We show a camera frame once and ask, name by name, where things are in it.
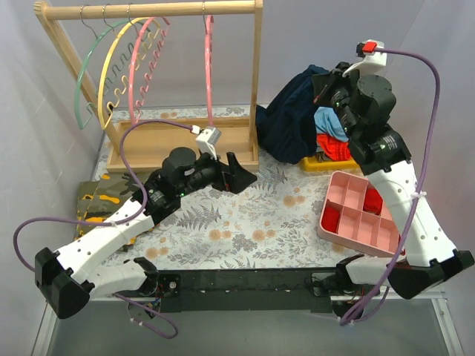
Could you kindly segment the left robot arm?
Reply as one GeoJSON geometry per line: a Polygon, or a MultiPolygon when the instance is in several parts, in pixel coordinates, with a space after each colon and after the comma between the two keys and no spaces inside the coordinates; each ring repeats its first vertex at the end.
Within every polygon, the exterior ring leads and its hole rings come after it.
{"type": "Polygon", "coordinates": [[[76,242],[35,256],[36,286],[56,316],[69,318],[93,297],[132,291],[148,297],[159,286],[159,272],[144,257],[121,266],[101,266],[131,238],[153,229],[181,206],[181,199],[208,186],[239,194],[257,177],[240,165],[232,152],[227,163],[190,148],[175,148],[116,213],[76,242]]]}

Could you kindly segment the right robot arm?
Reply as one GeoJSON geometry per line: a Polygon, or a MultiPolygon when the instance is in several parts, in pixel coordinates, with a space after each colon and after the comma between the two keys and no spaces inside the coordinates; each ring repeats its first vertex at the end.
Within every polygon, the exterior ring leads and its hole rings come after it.
{"type": "Polygon", "coordinates": [[[312,76],[314,102],[331,108],[348,138],[350,154],[378,191],[399,231],[405,255],[384,277],[400,297],[409,300],[474,265],[469,251],[447,237],[417,188],[411,154],[389,125],[396,105],[391,83],[375,74],[362,75],[341,62],[312,76]]]}

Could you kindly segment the navy blue shorts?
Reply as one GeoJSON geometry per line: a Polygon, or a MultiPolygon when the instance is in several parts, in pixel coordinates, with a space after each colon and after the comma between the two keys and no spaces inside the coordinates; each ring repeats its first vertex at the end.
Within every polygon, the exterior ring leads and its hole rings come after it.
{"type": "Polygon", "coordinates": [[[328,70],[316,65],[294,76],[266,107],[256,107],[258,144],[277,161],[297,164],[316,152],[312,77],[328,70]]]}

